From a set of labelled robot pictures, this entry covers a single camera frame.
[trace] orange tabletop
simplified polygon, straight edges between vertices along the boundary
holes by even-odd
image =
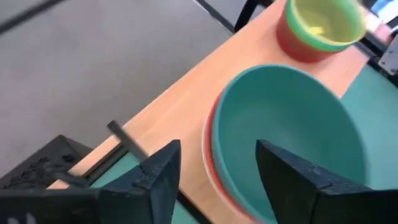
[[[279,63],[307,71],[341,97],[368,61],[356,47],[315,64],[289,58],[275,38],[275,25],[284,3],[285,0],[276,0],[124,125],[124,130],[147,155],[173,139],[181,139],[180,190],[214,223],[250,222],[234,214],[217,196],[206,176],[201,156],[205,117],[228,82],[251,66]],[[70,172],[77,175],[89,173],[117,143],[114,136],[109,137]],[[65,187],[67,185],[60,180],[50,186],[53,189]]]

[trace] teal bowl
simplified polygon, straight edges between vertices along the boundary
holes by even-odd
[[[216,108],[211,138],[226,191],[260,222],[276,220],[257,169],[257,139],[356,183],[368,179],[362,140],[340,100],[292,67],[259,65],[232,80]]]

